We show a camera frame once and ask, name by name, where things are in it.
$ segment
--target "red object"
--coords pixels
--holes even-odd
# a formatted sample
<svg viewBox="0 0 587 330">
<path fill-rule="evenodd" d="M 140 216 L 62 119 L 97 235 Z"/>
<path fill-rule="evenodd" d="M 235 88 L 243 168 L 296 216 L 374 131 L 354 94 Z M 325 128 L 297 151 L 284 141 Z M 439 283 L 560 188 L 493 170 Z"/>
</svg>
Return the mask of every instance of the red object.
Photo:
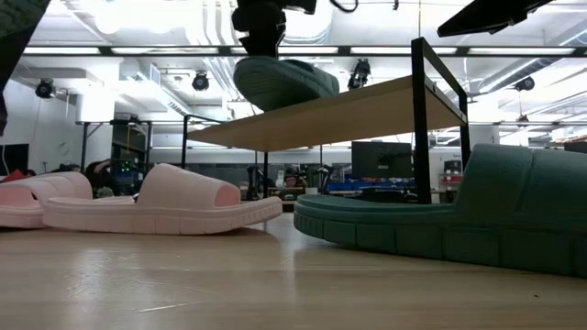
<svg viewBox="0 0 587 330">
<path fill-rule="evenodd" d="M 10 175 L 8 175 L 7 177 L 5 177 L 2 181 L 0 181 L 1 183 L 4 182 L 12 182 L 12 181 L 16 181 L 16 180 L 22 180 L 22 179 L 26 179 L 28 178 L 28 175 L 23 174 L 20 170 L 15 170 L 12 173 L 10 173 Z"/>
<path fill-rule="evenodd" d="M 462 174 L 445 174 L 440 178 L 442 183 L 461 183 Z"/>
</svg>

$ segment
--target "security camera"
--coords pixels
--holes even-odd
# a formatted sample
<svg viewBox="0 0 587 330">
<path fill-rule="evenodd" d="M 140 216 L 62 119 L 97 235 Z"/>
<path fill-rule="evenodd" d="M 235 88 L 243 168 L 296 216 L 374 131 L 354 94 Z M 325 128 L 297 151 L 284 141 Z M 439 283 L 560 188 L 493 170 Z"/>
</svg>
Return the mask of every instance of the security camera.
<svg viewBox="0 0 587 330">
<path fill-rule="evenodd" d="M 355 70 L 350 75 L 348 88 L 350 90 L 358 89 L 363 87 L 367 83 L 367 77 L 371 74 L 371 66 L 369 60 L 359 59 Z"/>
<path fill-rule="evenodd" d="M 40 80 L 39 85 L 37 85 L 35 94 L 44 100 L 50 100 L 57 94 L 57 88 L 53 85 L 52 79 L 43 78 Z"/>
<path fill-rule="evenodd" d="M 198 71 L 195 73 L 195 78 L 192 82 L 192 87 L 196 91 L 205 91 L 208 89 L 208 87 L 210 87 L 210 82 L 208 81 L 206 75 L 206 71 Z"/>
<path fill-rule="evenodd" d="M 514 85 L 514 89 L 516 89 L 518 92 L 531 91 L 534 89 L 534 86 L 536 86 L 534 79 L 532 79 L 532 77 L 527 77 L 527 78 L 522 79 L 521 81 L 517 82 Z"/>
</svg>

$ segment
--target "wooden table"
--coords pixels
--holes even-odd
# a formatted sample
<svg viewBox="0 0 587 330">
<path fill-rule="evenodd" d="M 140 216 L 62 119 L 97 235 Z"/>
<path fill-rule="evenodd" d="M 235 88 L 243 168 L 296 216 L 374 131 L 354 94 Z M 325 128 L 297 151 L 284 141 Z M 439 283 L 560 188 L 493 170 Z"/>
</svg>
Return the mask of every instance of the wooden table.
<svg viewBox="0 0 587 330">
<path fill-rule="evenodd" d="M 0 233 L 2 330 L 584 330 L 587 280 L 213 236 Z"/>
<path fill-rule="evenodd" d="M 414 132 L 412 76 L 288 106 L 189 133 L 226 147 L 279 151 Z M 429 130 L 457 127 L 467 117 L 427 80 Z"/>
</svg>

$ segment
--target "dark green slide sandal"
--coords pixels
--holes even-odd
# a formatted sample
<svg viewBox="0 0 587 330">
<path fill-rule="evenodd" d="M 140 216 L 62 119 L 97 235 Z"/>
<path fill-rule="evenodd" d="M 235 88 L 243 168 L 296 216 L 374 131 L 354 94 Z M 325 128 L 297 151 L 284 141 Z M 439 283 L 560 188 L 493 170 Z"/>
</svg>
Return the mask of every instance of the dark green slide sandal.
<svg viewBox="0 0 587 330">
<path fill-rule="evenodd" d="M 265 112 L 338 94 L 335 76 L 299 60 L 246 58 L 237 63 L 234 81 Z"/>
<path fill-rule="evenodd" d="M 304 195 L 295 227 L 352 248 L 587 278 L 587 155 L 477 145 L 454 204 Z"/>
</svg>

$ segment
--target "computer monitor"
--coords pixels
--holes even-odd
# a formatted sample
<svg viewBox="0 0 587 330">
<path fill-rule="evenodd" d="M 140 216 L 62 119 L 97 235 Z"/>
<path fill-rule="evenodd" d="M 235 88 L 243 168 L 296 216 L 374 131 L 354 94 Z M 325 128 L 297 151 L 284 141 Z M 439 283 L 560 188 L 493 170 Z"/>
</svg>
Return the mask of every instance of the computer monitor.
<svg viewBox="0 0 587 330">
<path fill-rule="evenodd" d="M 412 145 L 352 142 L 352 175 L 362 178 L 412 178 Z"/>
</svg>

